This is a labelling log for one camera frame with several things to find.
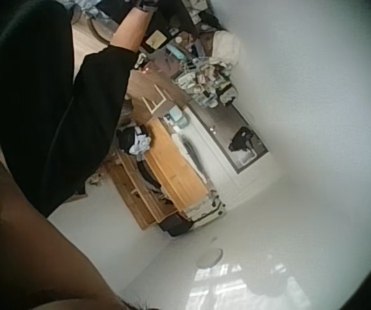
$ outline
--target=wooden desk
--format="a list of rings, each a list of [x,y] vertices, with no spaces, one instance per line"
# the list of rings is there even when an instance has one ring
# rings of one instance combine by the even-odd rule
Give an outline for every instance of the wooden desk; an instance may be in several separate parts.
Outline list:
[[[174,205],[164,204],[145,187],[139,178],[133,156],[119,151],[118,159],[105,165],[108,175],[142,230],[201,202],[208,194],[208,189],[182,157],[160,120],[151,119],[146,127],[152,144],[151,149],[145,153],[145,160]]]

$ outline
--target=skin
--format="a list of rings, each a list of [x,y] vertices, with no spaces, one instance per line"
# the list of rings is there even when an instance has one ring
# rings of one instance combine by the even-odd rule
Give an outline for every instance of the skin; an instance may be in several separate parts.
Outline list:
[[[132,9],[110,44],[137,52],[151,16]],[[127,309],[89,259],[30,205],[1,161],[0,300],[8,309]]]

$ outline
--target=clothing pile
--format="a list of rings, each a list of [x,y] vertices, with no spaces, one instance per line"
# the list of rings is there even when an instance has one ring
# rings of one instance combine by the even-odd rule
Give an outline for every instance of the clothing pile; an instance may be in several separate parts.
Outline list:
[[[175,82],[202,107],[229,106],[238,96],[230,74],[239,59],[239,40],[226,31],[204,37],[210,39],[198,39],[190,47],[195,57],[182,60]]]
[[[130,155],[142,155],[150,149],[151,138],[144,125],[117,131],[119,148]]]

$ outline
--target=black jacket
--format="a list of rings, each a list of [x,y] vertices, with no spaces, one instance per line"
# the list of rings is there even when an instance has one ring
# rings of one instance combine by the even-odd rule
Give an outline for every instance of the black jacket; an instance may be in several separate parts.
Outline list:
[[[51,0],[0,3],[0,144],[15,181],[48,216],[95,172],[136,55],[109,46],[73,81],[70,16]]]

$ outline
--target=black sleeve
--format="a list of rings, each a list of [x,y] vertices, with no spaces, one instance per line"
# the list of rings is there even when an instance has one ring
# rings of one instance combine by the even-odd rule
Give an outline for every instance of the black sleeve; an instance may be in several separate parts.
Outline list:
[[[136,58],[115,46],[85,57],[48,155],[42,194],[45,214],[70,197],[107,155]]]

